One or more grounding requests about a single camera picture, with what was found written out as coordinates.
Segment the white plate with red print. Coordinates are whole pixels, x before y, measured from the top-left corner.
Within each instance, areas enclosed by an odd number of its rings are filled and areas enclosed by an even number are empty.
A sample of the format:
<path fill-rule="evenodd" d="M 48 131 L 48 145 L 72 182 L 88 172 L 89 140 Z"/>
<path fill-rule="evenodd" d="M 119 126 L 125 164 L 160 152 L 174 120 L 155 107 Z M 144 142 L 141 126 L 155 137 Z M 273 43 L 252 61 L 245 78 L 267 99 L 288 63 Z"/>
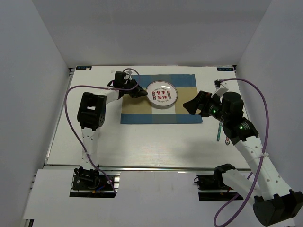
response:
<path fill-rule="evenodd" d="M 147 100 L 151 106 L 157 109 L 168 109 L 172 107 L 178 99 L 178 91 L 166 81 L 155 81 L 150 83 L 146 90 Z"/>

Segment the blue tan white placemat cloth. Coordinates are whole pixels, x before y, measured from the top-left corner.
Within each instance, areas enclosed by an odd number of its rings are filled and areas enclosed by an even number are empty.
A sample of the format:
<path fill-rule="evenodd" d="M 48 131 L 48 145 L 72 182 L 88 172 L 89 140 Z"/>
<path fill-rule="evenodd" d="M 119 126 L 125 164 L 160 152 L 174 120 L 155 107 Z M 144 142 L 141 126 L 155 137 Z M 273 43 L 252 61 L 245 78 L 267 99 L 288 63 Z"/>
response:
<path fill-rule="evenodd" d="M 121 124 L 198 124 L 202 118 L 191 115 L 183 107 L 185 102 L 192 100 L 198 94 L 194 74 L 159 74 L 133 75 L 139 85 L 146 90 L 147 86 L 155 81 L 171 83 L 178 91 L 176 103 L 168 109 L 152 107 L 146 96 L 131 98 L 122 97 Z"/>

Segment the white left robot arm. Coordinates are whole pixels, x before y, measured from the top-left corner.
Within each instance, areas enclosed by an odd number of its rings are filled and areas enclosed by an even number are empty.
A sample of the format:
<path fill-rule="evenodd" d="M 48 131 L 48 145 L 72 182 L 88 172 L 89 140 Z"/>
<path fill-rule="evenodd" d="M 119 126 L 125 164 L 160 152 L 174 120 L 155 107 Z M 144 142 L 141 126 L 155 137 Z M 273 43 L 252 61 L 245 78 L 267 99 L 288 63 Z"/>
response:
<path fill-rule="evenodd" d="M 82 133 L 82 161 L 84 169 L 95 169 L 98 165 L 98 138 L 100 128 L 105 122 L 106 105 L 128 94 L 131 98 L 148 95 L 138 83 L 126 72 L 116 72 L 115 78 L 100 94 L 85 92 L 82 95 L 77 120 Z"/>

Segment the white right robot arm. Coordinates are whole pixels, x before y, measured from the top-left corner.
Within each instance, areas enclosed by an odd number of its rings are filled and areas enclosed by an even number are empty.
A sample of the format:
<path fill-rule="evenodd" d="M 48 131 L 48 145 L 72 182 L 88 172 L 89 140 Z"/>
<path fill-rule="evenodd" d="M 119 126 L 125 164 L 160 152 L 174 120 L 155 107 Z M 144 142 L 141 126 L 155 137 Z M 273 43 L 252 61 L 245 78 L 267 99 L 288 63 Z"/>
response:
<path fill-rule="evenodd" d="M 223 124 L 223 132 L 244 157 L 257 180 L 253 192 L 252 182 L 242 176 L 233 165 L 224 164 L 214 171 L 214 184 L 218 188 L 231 187 L 243 198 L 249 198 L 258 221 L 264 226 L 295 217 L 303 206 L 302 192 L 294 192 L 278 173 L 258 136 L 253 123 L 243 116 L 243 100 L 236 92 L 222 96 L 200 91 L 184 103 L 191 114 L 200 110 L 201 117 L 213 117 Z"/>

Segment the blue label sticker right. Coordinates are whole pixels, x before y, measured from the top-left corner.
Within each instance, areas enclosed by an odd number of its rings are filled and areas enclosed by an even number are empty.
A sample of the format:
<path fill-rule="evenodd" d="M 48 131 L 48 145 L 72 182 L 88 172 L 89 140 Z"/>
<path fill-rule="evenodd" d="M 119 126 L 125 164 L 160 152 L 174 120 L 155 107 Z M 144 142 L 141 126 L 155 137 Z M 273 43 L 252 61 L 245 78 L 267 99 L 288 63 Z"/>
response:
<path fill-rule="evenodd" d="M 234 71 L 232 67 L 217 67 L 218 71 Z"/>

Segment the blue label sticker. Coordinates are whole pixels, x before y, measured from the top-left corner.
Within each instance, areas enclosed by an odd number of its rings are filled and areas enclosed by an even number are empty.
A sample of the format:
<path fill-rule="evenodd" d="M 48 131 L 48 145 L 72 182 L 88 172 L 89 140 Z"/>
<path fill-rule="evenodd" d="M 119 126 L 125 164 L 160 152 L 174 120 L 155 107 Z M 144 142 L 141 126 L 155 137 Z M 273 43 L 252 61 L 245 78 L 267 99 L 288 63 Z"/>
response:
<path fill-rule="evenodd" d="M 91 66 L 77 66 L 76 70 L 91 70 Z"/>
<path fill-rule="evenodd" d="M 234 71 L 232 67 L 217 67 L 218 71 Z"/>

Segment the pink iridescent fork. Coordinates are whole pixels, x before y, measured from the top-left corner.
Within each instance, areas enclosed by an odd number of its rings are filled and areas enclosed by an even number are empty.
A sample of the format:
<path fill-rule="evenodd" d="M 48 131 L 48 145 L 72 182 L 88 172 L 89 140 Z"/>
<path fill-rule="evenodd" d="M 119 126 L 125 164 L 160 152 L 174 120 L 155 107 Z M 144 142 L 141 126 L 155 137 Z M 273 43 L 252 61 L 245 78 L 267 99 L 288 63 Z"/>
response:
<path fill-rule="evenodd" d="M 225 144 L 228 146 L 230 144 L 230 139 L 228 137 L 226 137 L 225 139 Z"/>

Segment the blue label sticker left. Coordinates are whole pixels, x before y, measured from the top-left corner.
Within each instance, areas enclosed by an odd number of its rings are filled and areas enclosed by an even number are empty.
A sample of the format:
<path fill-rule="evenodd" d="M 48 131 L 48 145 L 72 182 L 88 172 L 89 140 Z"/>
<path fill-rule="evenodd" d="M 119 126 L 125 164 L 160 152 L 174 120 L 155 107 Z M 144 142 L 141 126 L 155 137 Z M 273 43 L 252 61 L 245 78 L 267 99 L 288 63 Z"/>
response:
<path fill-rule="evenodd" d="M 76 70 L 91 70 L 91 66 L 77 66 Z"/>

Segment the teal handled knife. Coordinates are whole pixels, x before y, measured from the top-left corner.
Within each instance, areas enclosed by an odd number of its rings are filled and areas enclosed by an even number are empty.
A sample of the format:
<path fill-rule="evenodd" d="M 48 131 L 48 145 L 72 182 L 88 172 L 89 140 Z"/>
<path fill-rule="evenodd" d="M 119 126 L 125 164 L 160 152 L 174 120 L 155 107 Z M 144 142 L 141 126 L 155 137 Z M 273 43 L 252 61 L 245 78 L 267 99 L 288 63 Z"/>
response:
<path fill-rule="evenodd" d="M 218 131 L 217 131 L 217 136 L 216 136 L 216 141 L 219 142 L 220 141 L 220 137 L 221 137 L 221 131 L 222 131 L 222 123 L 219 122 L 218 125 Z"/>

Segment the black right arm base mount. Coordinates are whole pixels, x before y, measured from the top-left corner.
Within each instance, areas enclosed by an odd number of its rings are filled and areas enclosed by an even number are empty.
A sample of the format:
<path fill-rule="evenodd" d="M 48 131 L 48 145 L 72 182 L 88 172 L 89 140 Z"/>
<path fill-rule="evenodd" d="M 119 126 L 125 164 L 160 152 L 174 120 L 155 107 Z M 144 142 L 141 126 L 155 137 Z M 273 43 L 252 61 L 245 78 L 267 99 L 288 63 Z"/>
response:
<path fill-rule="evenodd" d="M 215 168 L 213 174 L 197 175 L 193 182 L 198 187 L 199 201 L 229 201 L 234 196 L 236 200 L 243 200 L 231 187 L 223 183 L 223 173 L 236 170 L 231 164 L 224 164 Z"/>

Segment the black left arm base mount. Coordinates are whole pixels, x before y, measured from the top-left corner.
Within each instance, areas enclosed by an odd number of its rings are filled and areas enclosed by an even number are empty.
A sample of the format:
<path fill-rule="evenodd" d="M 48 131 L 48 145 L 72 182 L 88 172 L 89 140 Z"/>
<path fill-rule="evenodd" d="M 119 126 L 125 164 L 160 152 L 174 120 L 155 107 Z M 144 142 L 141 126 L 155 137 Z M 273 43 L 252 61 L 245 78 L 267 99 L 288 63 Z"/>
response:
<path fill-rule="evenodd" d="M 119 177 L 108 175 L 108 178 L 94 169 L 75 168 L 71 184 L 70 197 L 72 198 L 115 198 Z"/>

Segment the aluminium table frame rail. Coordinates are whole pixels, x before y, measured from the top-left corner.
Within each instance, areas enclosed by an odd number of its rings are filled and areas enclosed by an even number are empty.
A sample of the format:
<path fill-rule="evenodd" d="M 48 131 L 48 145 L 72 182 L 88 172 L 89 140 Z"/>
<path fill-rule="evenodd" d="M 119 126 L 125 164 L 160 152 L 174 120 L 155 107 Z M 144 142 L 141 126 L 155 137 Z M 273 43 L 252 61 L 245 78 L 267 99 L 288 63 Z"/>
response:
<path fill-rule="evenodd" d="M 78 166 L 82 146 L 76 139 L 81 134 L 77 113 L 82 94 L 98 93 L 114 78 L 122 66 L 93 66 L 91 70 L 75 70 L 59 120 L 47 164 Z M 225 144 L 225 135 L 216 141 L 218 121 L 212 117 L 200 124 L 122 125 L 122 101 L 106 107 L 105 123 L 98 139 L 98 161 L 102 167 L 155 169 L 204 169 L 230 163 L 239 170 L 249 168 L 233 145 Z"/>

